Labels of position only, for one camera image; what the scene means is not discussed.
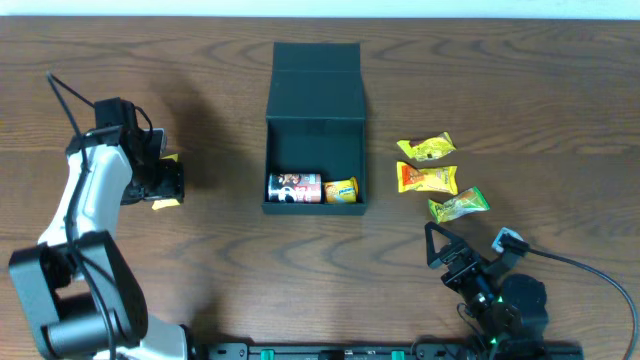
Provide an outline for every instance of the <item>box lid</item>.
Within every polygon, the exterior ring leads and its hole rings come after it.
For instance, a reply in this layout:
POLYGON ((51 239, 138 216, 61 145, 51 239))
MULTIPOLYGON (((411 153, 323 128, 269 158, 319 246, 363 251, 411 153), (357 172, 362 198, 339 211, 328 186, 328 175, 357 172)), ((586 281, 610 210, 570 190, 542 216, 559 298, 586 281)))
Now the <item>box lid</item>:
POLYGON ((359 44, 275 43, 267 121, 366 118, 359 44))

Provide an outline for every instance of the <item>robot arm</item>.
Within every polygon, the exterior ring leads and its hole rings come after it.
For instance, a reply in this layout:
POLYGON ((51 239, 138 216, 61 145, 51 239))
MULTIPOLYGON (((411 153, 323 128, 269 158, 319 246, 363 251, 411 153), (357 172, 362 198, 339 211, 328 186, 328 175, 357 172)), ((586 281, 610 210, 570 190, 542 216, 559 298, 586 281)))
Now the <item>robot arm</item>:
POLYGON ((69 179, 53 221, 38 246, 16 251, 9 263, 36 346, 47 359, 110 355, 102 351, 110 334, 91 293, 62 298, 56 292, 74 279, 82 280, 65 232, 70 200, 80 187, 71 239, 108 309, 118 354, 131 359, 187 359, 185 330, 148 316, 142 289, 114 242, 121 205, 166 198, 182 201, 182 166, 159 158, 166 143, 164 130, 141 130, 136 111, 146 118, 142 109, 119 98, 85 102, 95 109, 96 127, 82 139, 74 137, 66 150, 69 179), (88 171, 80 181, 84 166, 88 171))
POLYGON ((435 223, 425 225, 425 233, 429 267, 447 267, 442 283, 462 296, 467 315, 475 318, 482 329, 482 334, 476 334, 471 342, 476 343, 476 353, 493 358, 490 350, 502 349, 493 356, 508 359, 553 355, 554 348, 542 338, 549 322, 544 284, 524 274, 512 274, 500 282, 529 251, 520 235, 503 228, 492 246, 499 256, 489 261, 462 238, 435 223), (439 252, 435 251, 433 231, 450 240, 439 252))
MULTIPOLYGON (((107 231, 116 238, 116 224, 120 201, 133 171, 122 146, 97 145, 87 149, 89 175, 82 188, 76 209, 74 239, 89 232, 107 231)), ((77 186, 82 167, 80 152, 71 154, 69 180, 62 194, 60 205, 49 228, 40 236, 38 244, 55 246, 67 242, 64 217, 67 214, 71 194, 77 186)))

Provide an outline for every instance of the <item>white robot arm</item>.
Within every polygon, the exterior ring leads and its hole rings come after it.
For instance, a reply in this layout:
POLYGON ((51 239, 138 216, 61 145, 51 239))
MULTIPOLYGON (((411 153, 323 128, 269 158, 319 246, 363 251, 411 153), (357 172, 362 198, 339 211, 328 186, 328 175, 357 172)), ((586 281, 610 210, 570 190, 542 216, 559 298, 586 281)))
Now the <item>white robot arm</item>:
POLYGON ((142 109, 119 98, 93 104, 52 75, 49 80, 78 135, 66 150, 69 179, 53 221, 38 246, 16 251, 9 264, 36 346, 47 359, 110 359, 116 353, 127 359, 188 360, 186 330, 147 314, 142 290, 114 243, 121 205, 182 201, 182 166, 160 159, 164 130, 141 130, 136 112, 148 120, 142 109), (95 130, 79 135, 52 80, 95 109, 95 130), (61 298, 56 293, 71 281, 89 280, 85 275, 91 278, 89 294, 61 298))

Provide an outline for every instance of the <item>green candy wrapper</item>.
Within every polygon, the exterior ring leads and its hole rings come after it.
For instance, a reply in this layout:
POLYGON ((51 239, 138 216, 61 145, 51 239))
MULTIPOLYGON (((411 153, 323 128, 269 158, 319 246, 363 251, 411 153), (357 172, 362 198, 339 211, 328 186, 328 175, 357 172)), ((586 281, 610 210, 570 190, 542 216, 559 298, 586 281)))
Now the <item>green candy wrapper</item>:
POLYGON ((474 186, 453 199, 445 201, 444 204, 429 199, 429 209, 436 223, 439 224, 476 211, 487 211, 490 207, 480 190, 474 186))

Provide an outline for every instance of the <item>cardboard box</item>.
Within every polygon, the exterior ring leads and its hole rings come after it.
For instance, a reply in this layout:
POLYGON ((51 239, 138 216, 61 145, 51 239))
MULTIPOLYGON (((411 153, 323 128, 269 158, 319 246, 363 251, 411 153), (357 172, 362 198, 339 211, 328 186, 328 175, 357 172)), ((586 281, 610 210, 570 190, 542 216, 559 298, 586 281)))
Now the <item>cardboard box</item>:
POLYGON ((366 104, 359 44, 275 43, 267 105, 265 214, 362 215, 367 207, 366 104), (269 174, 355 176, 355 204, 276 203, 269 174))

